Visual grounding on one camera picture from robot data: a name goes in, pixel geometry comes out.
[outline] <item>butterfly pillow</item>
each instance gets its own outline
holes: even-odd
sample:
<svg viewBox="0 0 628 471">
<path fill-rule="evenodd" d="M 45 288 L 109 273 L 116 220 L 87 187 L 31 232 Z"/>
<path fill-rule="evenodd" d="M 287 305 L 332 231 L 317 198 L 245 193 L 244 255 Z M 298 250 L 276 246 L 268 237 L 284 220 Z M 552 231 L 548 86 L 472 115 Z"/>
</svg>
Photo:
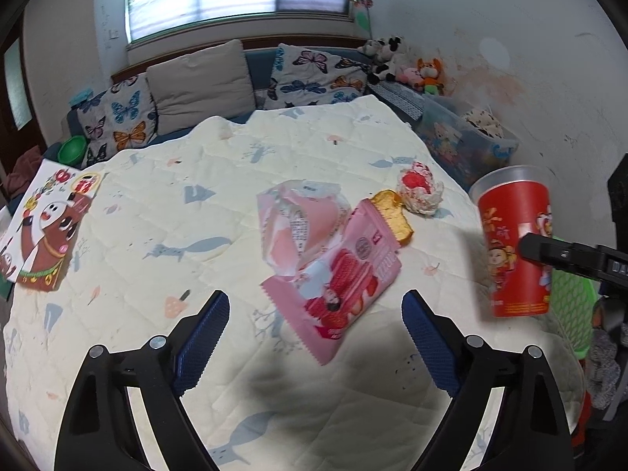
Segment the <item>butterfly pillow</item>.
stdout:
<svg viewBox="0 0 628 471">
<path fill-rule="evenodd" d="M 367 66 L 324 51 L 280 44 L 265 110 L 351 102 L 366 87 Z"/>
<path fill-rule="evenodd" d="M 77 115 L 89 139 L 83 168 L 111 159 L 120 150 L 145 147 L 155 137 L 157 113 L 146 75 L 132 77 L 99 94 L 99 102 Z"/>
</svg>

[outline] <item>silver screw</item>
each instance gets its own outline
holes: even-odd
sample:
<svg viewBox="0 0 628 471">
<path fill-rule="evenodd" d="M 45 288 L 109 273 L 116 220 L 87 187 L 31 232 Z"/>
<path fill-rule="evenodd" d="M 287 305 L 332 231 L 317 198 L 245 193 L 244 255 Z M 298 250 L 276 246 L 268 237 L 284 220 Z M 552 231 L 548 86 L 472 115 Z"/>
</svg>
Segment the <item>silver screw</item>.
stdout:
<svg viewBox="0 0 628 471">
<path fill-rule="evenodd" d="M 103 348 L 102 345 L 94 345 L 90 350 L 89 350 L 89 357 L 90 358 L 97 358 L 98 356 L 100 356 L 103 352 L 105 351 L 105 349 Z"/>
<path fill-rule="evenodd" d="M 153 349 L 161 349 L 166 344 L 166 338 L 164 336 L 153 336 L 149 345 Z"/>
<path fill-rule="evenodd" d="M 536 345 L 530 345 L 530 347 L 528 347 L 528 354 L 530 354 L 533 358 L 538 359 L 543 355 L 543 351 Z"/>
<path fill-rule="evenodd" d="M 476 349 L 479 349 L 481 346 L 484 345 L 484 340 L 482 339 L 482 337 L 478 335 L 469 335 L 467 336 L 467 343 L 471 347 L 475 347 Z"/>
</svg>

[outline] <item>door glass panel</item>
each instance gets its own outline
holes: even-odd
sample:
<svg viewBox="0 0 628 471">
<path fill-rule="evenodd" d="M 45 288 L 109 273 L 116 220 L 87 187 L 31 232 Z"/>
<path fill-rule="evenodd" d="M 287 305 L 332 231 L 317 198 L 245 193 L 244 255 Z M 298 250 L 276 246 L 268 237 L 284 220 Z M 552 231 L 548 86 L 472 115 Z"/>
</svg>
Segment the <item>door glass panel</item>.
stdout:
<svg viewBox="0 0 628 471">
<path fill-rule="evenodd" d="M 6 90 L 9 94 L 9 104 L 11 105 L 13 120 L 19 130 L 33 118 L 31 110 L 28 107 L 24 76 L 22 76 L 19 39 L 4 53 L 4 76 L 6 77 Z"/>
</svg>

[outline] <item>quilted mattress pad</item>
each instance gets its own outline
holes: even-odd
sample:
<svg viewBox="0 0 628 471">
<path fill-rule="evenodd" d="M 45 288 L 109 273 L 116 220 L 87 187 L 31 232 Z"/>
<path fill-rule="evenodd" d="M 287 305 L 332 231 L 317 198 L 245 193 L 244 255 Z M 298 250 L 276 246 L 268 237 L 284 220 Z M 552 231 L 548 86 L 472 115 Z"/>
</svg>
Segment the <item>quilted mattress pad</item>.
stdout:
<svg viewBox="0 0 628 471">
<path fill-rule="evenodd" d="M 401 273 L 321 367 L 260 283 L 256 195 L 287 179 L 338 183 L 352 206 L 394 189 L 414 160 L 445 184 L 433 218 L 408 215 Z M 449 397 L 438 390 L 401 320 L 417 289 L 433 311 L 495 349 L 539 345 L 570 428 L 583 376 L 551 314 L 496 319 L 476 208 L 422 141 L 373 96 L 352 103 L 257 111 L 246 125 L 212 117 L 187 137 L 124 150 L 90 170 L 106 174 L 84 218 L 58 291 L 16 285 L 4 327 L 13 429 L 42 471 L 53 469 L 65 402 L 88 349 L 137 349 L 199 311 L 215 289 L 230 320 L 199 385 L 182 398 L 225 471 L 410 469 Z M 478 466 L 499 407 L 491 396 L 465 468 Z M 153 469 L 165 469 L 140 393 L 131 389 Z"/>
</svg>

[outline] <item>orange stuffed toy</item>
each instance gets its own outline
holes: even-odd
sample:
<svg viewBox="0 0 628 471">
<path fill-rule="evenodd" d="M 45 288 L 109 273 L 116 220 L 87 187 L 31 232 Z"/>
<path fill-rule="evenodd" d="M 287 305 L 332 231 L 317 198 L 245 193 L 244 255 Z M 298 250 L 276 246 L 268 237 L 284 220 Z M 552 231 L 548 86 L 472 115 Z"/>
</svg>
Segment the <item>orange stuffed toy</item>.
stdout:
<svg viewBox="0 0 628 471">
<path fill-rule="evenodd" d="M 416 61 L 416 68 L 423 77 L 423 89 L 426 93 L 438 95 L 443 93 L 443 83 L 438 81 L 443 65 L 438 58 L 433 58 L 431 62 L 424 63 L 423 58 Z"/>
</svg>

